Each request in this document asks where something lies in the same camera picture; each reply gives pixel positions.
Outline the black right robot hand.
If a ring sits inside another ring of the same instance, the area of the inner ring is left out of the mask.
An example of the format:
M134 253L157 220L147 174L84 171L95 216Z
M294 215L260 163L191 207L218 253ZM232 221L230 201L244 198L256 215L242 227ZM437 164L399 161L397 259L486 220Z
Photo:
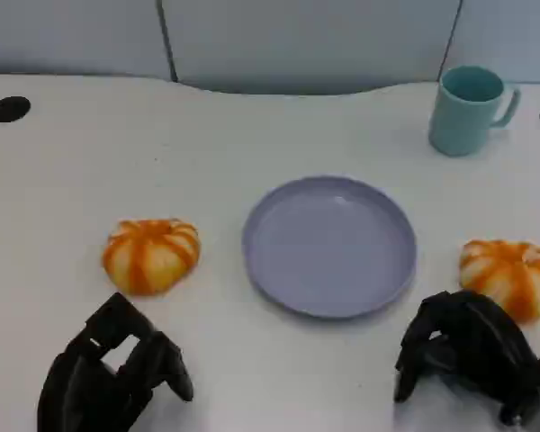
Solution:
M450 378L499 404L499 422L540 431L540 356L491 298L440 292L422 301L400 342L393 399L405 402L420 378Z

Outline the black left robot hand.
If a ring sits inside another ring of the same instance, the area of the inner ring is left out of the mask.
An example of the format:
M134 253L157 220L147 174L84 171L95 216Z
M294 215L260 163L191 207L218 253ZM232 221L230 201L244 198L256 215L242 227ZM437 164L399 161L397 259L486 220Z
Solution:
M127 431L160 384L194 397L181 349L113 294L54 359L40 392L39 431Z

